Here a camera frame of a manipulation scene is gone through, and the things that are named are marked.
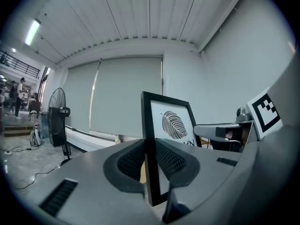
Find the wide grey roller blind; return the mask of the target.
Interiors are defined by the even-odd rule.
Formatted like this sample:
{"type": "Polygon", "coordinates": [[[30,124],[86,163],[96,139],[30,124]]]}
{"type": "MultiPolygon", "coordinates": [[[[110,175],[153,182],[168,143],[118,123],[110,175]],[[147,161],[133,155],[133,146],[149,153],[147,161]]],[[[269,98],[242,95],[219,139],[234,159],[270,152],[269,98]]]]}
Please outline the wide grey roller blind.
{"type": "Polygon", "coordinates": [[[160,57],[130,57],[101,62],[91,107],[93,131],[141,138],[141,93],[162,93],[160,57]]]}

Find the black framed leaf picture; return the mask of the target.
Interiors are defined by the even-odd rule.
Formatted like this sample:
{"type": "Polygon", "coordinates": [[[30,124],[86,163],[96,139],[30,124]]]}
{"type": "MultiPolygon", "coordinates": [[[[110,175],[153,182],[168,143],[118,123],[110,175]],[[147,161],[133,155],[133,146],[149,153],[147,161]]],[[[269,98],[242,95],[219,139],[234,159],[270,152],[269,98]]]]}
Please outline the black framed leaf picture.
{"type": "Polygon", "coordinates": [[[196,121],[189,102],[143,91],[141,108],[148,200],[156,206],[167,200],[169,181],[157,162],[155,139],[202,145],[200,137],[194,134],[196,121]]]}

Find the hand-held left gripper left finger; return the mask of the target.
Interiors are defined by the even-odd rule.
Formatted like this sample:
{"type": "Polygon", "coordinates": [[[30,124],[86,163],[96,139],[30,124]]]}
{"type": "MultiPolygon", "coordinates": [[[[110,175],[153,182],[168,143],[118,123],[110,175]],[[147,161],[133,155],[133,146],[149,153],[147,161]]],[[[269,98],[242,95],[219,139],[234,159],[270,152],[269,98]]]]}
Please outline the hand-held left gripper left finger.
{"type": "Polygon", "coordinates": [[[140,183],[144,140],[86,152],[36,183],[21,204],[44,225],[160,225],[140,183]]]}

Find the black metal railing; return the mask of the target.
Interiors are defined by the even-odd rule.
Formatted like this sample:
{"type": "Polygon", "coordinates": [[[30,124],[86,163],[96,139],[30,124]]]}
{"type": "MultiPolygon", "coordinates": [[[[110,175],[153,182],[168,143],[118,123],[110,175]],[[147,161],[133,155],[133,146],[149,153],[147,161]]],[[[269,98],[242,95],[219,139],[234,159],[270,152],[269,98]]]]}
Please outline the black metal railing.
{"type": "Polygon", "coordinates": [[[38,78],[40,70],[24,63],[15,57],[9,55],[7,52],[0,50],[0,64],[10,67],[16,71],[25,73],[30,77],[38,78]]]}

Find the wooden steps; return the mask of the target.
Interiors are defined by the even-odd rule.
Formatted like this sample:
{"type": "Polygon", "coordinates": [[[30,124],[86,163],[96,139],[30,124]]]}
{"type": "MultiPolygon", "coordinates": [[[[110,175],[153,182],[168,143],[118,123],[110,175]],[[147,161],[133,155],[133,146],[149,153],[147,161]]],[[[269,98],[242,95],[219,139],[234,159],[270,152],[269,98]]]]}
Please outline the wooden steps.
{"type": "Polygon", "coordinates": [[[32,126],[5,126],[4,137],[27,136],[32,130],[32,126]]]}

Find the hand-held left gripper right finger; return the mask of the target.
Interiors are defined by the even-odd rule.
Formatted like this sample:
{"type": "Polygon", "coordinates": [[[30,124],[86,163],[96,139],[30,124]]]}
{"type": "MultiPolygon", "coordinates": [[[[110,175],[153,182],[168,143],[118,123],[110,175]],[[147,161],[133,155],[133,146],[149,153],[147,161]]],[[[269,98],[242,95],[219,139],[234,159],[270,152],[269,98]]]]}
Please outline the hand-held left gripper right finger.
{"type": "Polygon", "coordinates": [[[155,139],[159,183],[167,193],[163,222],[173,222],[207,200],[234,170],[241,154],[155,139]]]}

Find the fluorescent ceiling light tube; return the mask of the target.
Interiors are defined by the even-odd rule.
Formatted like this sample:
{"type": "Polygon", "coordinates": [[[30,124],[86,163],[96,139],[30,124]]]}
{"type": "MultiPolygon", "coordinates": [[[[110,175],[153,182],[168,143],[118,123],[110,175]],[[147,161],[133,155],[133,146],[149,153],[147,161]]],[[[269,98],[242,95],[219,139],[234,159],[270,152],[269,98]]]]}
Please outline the fluorescent ceiling light tube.
{"type": "Polygon", "coordinates": [[[39,29],[40,25],[41,25],[41,22],[38,19],[35,19],[32,21],[32,24],[29,28],[29,31],[28,31],[26,39],[25,39],[26,45],[28,45],[28,46],[31,45],[31,42],[32,42],[37,30],[39,29]]]}

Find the white upright vacuum cleaner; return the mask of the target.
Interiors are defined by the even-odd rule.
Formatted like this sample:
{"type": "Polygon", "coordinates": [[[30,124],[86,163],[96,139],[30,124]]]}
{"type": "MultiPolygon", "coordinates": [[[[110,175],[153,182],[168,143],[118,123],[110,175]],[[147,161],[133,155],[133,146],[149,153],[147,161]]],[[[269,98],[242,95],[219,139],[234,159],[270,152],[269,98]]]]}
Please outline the white upright vacuum cleaner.
{"type": "Polygon", "coordinates": [[[30,112],[30,121],[32,122],[33,129],[30,133],[30,145],[33,147],[39,147],[41,145],[38,113],[34,110],[30,112]]]}

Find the black standing fan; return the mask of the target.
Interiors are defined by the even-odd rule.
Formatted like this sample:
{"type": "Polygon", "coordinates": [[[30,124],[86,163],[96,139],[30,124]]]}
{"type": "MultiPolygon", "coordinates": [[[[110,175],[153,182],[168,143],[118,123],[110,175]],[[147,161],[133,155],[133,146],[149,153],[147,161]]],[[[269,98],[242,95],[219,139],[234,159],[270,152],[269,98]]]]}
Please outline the black standing fan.
{"type": "Polygon", "coordinates": [[[64,160],[61,166],[71,158],[71,150],[67,144],[66,136],[66,117],[70,116],[70,108],[66,104],[66,95],[62,88],[57,88],[50,97],[47,121],[50,143],[54,147],[61,147],[64,160]]]}

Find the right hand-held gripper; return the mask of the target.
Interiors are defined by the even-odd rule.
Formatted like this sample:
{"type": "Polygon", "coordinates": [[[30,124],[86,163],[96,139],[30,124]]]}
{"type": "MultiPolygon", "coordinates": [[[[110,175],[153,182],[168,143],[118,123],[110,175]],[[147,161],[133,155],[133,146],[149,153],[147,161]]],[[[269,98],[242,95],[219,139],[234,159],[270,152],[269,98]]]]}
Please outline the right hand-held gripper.
{"type": "MultiPolygon", "coordinates": [[[[251,115],[251,126],[246,140],[249,143],[262,140],[269,134],[277,132],[283,127],[279,113],[268,95],[269,87],[249,100],[246,104],[246,112],[251,115]]],[[[226,136],[230,131],[240,129],[238,123],[198,124],[193,132],[199,137],[208,139],[229,139],[226,136]]],[[[241,144],[238,142],[219,142],[210,140],[214,150],[240,152],[241,144]]]]}

